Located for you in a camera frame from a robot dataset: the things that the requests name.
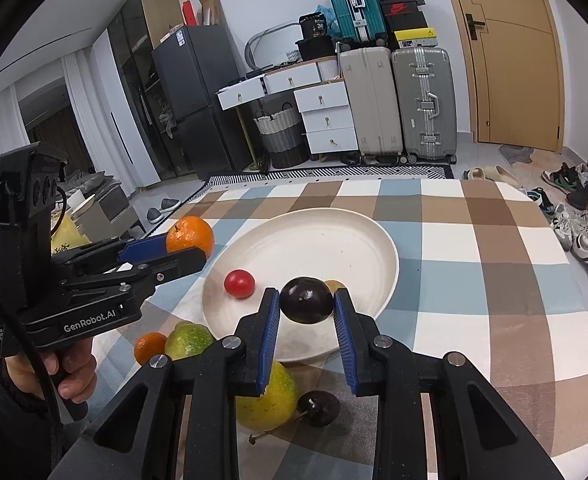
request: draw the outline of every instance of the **red cherry tomato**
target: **red cherry tomato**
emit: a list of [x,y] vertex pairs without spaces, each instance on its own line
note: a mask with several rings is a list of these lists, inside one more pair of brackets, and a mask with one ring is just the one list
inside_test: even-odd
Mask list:
[[223,286],[230,296],[237,300],[244,300],[253,294],[256,281],[246,270],[236,269],[225,277]]

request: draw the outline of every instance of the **drawer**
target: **drawer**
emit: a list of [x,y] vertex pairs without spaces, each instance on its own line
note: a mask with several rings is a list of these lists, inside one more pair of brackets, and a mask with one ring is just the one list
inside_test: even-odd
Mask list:
[[310,132],[307,142],[312,153],[352,152],[359,148],[354,128]]
[[307,132],[323,132],[337,128],[354,127],[354,119],[351,117],[351,109],[348,106],[303,112],[303,122]]
[[261,97],[265,97],[265,91],[260,77],[241,81],[218,93],[218,100],[223,110]]
[[343,81],[301,88],[294,92],[294,96],[300,112],[349,104],[347,89]]
[[280,70],[265,76],[265,86],[268,94],[276,94],[285,90],[291,90],[299,86],[320,83],[321,76],[318,73],[316,63],[306,63],[286,70]]

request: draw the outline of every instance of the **gray suitcase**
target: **gray suitcase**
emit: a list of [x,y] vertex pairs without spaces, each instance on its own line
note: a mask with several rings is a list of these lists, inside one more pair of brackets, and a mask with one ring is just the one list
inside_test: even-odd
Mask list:
[[341,53],[341,70],[362,155],[403,152],[390,58],[391,52],[384,46]]
[[456,101],[449,56],[442,48],[400,48],[392,56],[409,162],[456,163]]

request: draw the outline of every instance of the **black cable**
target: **black cable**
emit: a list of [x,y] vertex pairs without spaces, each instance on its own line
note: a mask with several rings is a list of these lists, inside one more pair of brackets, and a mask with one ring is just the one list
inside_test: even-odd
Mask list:
[[63,221],[63,215],[65,214],[65,209],[68,208],[68,196],[65,194],[65,191],[63,191],[63,189],[60,186],[56,186],[56,189],[58,190],[59,193],[61,193],[61,196],[63,197],[63,211],[60,212],[60,215],[58,216],[58,220],[56,220],[56,225],[52,229],[50,236],[52,236],[56,232],[56,230],[58,230],[58,228],[60,227],[61,222]]
[[16,314],[5,306],[5,302],[0,295],[0,319],[5,325],[5,330],[9,330],[17,339],[21,348],[25,352],[27,359],[30,361],[36,378],[39,381],[40,389],[43,392],[45,403],[50,414],[50,423],[52,424],[52,469],[56,466],[63,450],[63,425],[60,421],[60,413],[58,412],[58,402],[56,401],[56,394],[54,386],[50,381],[45,365],[40,357],[36,346],[31,342],[28,333],[23,327],[23,324],[18,319]]

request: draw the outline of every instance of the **beige suitcase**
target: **beige suitcase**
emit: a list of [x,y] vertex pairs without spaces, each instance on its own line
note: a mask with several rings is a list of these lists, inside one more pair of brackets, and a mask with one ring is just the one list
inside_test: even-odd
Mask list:
[[341,53],[341,70],[362,155],[403,152],[391,56],[384,46]]

